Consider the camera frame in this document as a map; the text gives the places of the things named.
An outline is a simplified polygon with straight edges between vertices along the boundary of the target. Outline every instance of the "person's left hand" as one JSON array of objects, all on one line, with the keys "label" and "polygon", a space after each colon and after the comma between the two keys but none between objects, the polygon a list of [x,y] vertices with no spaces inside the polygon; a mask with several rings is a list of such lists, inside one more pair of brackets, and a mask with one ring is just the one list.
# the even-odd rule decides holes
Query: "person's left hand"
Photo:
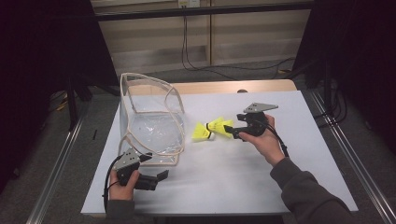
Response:
[{"label": "person's left hand", "polygon": [[[135,170],[128,180],[126,186],[121,186],[120,183],[116,183],[110,187],[109,200],[132,200],[134,198],[134,185],[139,178],[139,172]],[[110,184],[118,182],[117,171],[112,170],[110,173]]]}]

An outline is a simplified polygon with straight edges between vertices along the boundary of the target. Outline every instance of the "person's right hand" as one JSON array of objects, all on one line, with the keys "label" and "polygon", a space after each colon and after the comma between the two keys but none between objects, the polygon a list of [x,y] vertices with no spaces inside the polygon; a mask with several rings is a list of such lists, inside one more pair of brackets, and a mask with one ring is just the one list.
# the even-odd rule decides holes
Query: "person's right hand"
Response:
[{"label": "person's right hand", "polygon": [[[275,128],[275,119],[270,115],[265,115],[268,118],[268,123]],[[280,150],[279,141],[276,136],[268,129],[261,136],[253,136],[248,133],[239,133],[239,136],[253,144],[257,150],[264,156],[264,158],[273,166],[285,158]]]}]

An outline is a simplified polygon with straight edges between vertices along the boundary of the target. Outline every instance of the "white tabletop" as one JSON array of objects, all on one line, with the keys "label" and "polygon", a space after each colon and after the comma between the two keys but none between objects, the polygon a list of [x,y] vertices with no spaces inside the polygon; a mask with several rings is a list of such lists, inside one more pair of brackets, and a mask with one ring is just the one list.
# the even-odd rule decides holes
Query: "white tabletop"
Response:
[{"label": "white tabletop", "polygon": [[[347,185],[318,130],[299,91],[261,93],[216,93],[181,95],[186,149],[176,166],[141,167],[144,175],[169,169],[169,177],[155,191],[135,190],[135,213],[148,216],[272,215],[287,213],[277,183],[269,175],[271,165],[250,143],[217,135],[214,141],[193,143],[197,121],[203,123],[223,116],[234,127],[246,126],[236,114],[253,102],[278,105],[267,111],[276,118],[276,130],[288,146],[290,158],[310,171],[319,184],[357,211]],[[120,141],[117,112],[103,155],[81,213],[103,216],[103,187],[110,163],[116,158]]]}]

